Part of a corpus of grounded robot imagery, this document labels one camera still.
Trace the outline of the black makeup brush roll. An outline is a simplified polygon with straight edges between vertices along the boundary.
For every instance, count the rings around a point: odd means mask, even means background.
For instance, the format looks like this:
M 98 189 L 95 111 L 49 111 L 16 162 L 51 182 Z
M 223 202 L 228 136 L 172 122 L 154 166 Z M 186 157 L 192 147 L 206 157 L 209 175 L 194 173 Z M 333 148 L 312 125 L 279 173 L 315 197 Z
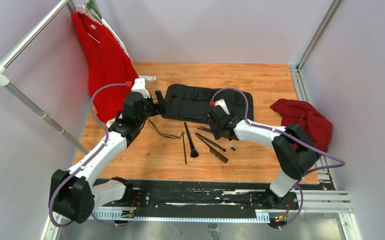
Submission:
M 226 89 L 218 92 L 218 88 L 206 88 L 172 84 L 166 90 L 166 114 L 162 117 L 171 120 L 206 124 L 207 112 L 210 111 L 210 101 L 223 99 L 231 114 L 244 116 L 246 101 L 248 102 L 247 118 L 251 121 L 254 116 L 253 96 L 249 92 L 238 92 Z

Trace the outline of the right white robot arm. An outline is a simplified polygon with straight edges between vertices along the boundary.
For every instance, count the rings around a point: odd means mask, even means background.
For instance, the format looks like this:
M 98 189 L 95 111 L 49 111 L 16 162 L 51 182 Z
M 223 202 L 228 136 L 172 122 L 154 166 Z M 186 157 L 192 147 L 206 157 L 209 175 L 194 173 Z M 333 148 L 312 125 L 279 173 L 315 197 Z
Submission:
M 285 204 L 287 193 L 321 156 L 298 124 L 287 127 L 258 124 L 239 116 L 233 117 L 219 105 L 212 107 L 207 117 L 216 140 L 249 141 L 274 150 L 281 171 L 266 194 L 266 202 L 272 208 L 277 209 Z

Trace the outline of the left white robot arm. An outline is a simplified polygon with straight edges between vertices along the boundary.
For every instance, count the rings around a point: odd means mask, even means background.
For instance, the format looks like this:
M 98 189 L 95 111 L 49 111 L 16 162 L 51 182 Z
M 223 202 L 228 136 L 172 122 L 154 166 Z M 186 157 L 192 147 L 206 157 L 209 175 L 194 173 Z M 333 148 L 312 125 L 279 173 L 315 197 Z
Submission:
M 57 213 L 71 223 L 85 222 L 98 207 L 117 202 L 122 207 L 134 200 L 133 183 L 113 177 L 96 185 L 96 179 L 109 163 L 138 137 L 148 117 L 166 113 L 161 91 L 155 91 L 157 102 L 140 91 L 126 95 L 122 111 L 114 123 L 105 128 L 105 136 L 81 161 L 68 170 L 58 169 L 51 177 L 49 215 Z

